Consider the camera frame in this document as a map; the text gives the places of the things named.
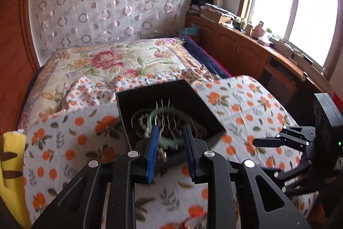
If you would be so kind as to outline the floral quilt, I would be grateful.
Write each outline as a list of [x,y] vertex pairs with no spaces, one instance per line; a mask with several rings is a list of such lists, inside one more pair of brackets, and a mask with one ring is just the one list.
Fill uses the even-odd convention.
[[69,106],[94,106],[97,97],[86,94],[72,98],[68,94],[67,84],[74,84],[81,76],[93,81],[97,88],[114,80],[152,77],[192,67],[197,73],[214,76],[189,54],[183,43],[178,37],[142,39],[58,51],[33,77],[18,129],[28,130],[39,119]]

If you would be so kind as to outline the wooden wardrobe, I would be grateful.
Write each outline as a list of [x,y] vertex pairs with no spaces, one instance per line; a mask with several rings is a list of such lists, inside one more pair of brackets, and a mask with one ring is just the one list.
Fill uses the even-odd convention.
[[1,0],[1,132],[17,129],[27,89],[38,69],[29,0]]

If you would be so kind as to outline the red beaded charm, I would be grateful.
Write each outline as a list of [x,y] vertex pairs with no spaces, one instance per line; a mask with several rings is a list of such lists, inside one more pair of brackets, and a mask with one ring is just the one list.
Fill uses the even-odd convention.
[[189,217],[180,223],[169,223],[160,227],[160,229],[197,229],[207,228],[207,213],[200,216]]

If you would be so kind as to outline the navy blue blanket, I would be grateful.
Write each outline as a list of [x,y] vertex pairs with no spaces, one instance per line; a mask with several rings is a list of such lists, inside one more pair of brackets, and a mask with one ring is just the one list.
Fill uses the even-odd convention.
[[221,79],[232,77],[232,75],[217,60],[207,54],[207,52],[198,46],[190,37],[179,36],[178,39],[182,39],[184,41],[183,47],[201,65],[206,66],[211,74],[216,74]]

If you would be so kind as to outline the pink figurine on sill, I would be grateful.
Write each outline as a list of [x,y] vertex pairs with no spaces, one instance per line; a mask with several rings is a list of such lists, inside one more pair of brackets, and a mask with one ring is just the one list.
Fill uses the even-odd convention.
[[263,30],[263,25],[264,23],[260,21],[258,25],[253,29],[253,32],[252,32],[253,38],[258,39],[264,35],[265,31]]

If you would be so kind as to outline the gold hair pin bundle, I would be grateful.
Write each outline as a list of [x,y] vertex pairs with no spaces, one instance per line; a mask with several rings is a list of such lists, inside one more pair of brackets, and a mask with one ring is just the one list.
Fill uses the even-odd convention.
[[156,114],[153,119],[159,127],[159,135],[175,141],[180,136],[177,129],[177,116],[172,112],[172,109],[174,109],[174,106],[170,99],[166,102],[162,99],[159,102],[156,101]]

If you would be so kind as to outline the wooden side cabinet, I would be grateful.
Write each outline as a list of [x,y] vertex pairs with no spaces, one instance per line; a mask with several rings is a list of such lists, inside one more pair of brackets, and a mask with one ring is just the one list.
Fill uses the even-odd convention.
[[312,102],[315,93],[328,92],[290,59],[238,30],[187,13],[184,26],[191,24],[200,26],[198,45],[232,76],[257,79],[286,107]]

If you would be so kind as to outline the black square jewelry box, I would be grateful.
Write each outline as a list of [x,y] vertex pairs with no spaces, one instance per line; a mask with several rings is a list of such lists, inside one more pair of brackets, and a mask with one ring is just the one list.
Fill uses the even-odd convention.
[[150,85],[116,94],[120,117],[130,147],[144,139],[154,125],[160,132],[160,146],[183,146],[183,128],[209,147],[225,133],[205,101],[184,80]]

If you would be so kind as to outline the green jade bangle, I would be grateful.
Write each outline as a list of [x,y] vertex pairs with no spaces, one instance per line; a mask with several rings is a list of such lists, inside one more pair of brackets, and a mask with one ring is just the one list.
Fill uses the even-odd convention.
[[177,149],[184,145],[183,128],[177,125],[177,120],[181,124],[191,124],[191,118],[180,110],[174,108],[155,109],[147,117],[147,132],[152,132],[153,126],[157,126],[159,146],[164,149]]

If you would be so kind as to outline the cardboard box on cabinet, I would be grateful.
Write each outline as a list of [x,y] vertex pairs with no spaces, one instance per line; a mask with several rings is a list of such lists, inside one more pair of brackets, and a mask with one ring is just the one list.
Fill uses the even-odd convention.
[[223,14],[222,12],[213,11],[211,9],[204,9],[200,16],[207,19],[213,23],[222,24],[231,21],[232,17],[230,15]]

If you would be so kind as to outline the yellow striped plush pillow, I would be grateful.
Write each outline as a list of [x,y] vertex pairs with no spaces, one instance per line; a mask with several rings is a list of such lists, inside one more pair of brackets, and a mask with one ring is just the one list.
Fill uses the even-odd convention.
[[1,228],[30,228],[23,177],[26,136],[18,131],[1,134]]

